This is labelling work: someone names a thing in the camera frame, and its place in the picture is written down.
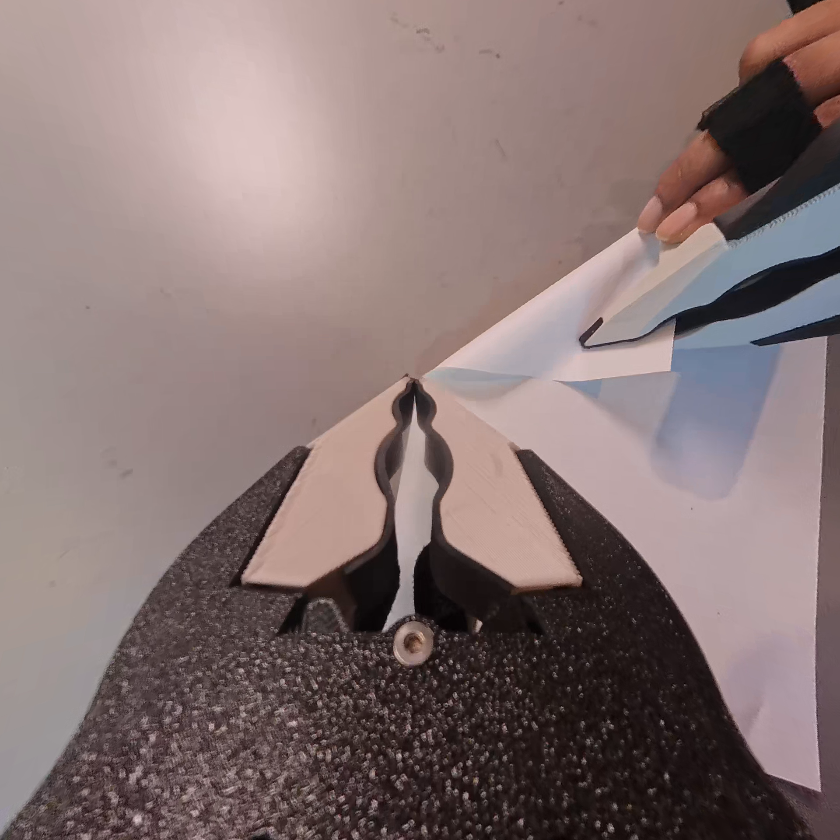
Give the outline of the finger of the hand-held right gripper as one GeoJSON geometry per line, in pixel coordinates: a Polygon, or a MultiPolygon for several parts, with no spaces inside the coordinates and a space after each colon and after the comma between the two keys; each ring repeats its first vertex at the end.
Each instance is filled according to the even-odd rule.
{"type": "Polygon", "coordinates": [[[773,308],[837,275],[838,191],[825,191],[741,238],[712,222],[667,248],[580,342],[587,349],[632,343],[670,322],[679,337],[773,308]]]}
{"type": "Polygon", "coordinates": [[[678,350],[704,350],[832,336],[839,332],[838,315],[839,276],[830,276],[773,308],[675,337],[675,346],[678,350]]]}

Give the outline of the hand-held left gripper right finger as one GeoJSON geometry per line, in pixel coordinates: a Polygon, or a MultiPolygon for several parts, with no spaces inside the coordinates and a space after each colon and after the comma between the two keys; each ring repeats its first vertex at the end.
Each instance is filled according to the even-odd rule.
{"type": "Polygon", "coordinates": [[[466,623],[518,630],[524,599],[584,579],[522,463],[523,451],[443,386],[418,381],[416,420],[434,478],[427,577],[466,623]]]}

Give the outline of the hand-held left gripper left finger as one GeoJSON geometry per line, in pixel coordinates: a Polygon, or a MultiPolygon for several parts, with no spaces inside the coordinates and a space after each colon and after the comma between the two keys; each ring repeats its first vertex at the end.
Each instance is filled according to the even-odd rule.
{"type": "Polygon", "coordinates": [[[415,390],[403,377],[307,446],[241,585],[328,599],[350,630],[383,629],[400,586],[392,479],[415,390]]]}

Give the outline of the white paper sheet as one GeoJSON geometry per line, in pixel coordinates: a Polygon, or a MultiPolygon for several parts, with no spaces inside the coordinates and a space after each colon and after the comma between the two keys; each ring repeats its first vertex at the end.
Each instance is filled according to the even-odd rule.
{"type": "Polygon", "coordinates": [[[632,231],[425,379],[438,433],[506,438],[656,573],[771,775],[822,787],[816,606],[826,341],[585,353],[595,309],[652,268],[632,231]]]}

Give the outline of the grey desk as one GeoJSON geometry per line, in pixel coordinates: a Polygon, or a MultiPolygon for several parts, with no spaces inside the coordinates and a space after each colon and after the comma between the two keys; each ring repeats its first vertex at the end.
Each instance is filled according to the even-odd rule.
{"type": "Polygon", "coordinates": [[[1,12],[3,837],[812,838],[529,449],[584,582],[518,630],[432,593],[415,403],[383,629],[240,584],[315,438],[638,233],[788,2],[1,12]]]}

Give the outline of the person's right hand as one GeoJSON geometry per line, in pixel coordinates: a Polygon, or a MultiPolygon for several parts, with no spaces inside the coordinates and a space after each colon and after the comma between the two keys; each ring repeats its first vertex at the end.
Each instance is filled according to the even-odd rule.
{"type": "MultiPolygon", "coordinates": [[[[838,120],[838,32],[838,1],[803,7],[748,42],[738,65],[738,83],[783,60],[816,118],[827,127],[838,120]]],[[[729,158],[703,131],[661,175],[637,228],[664,244],[678,244],[748,194],[729,158]]]]}

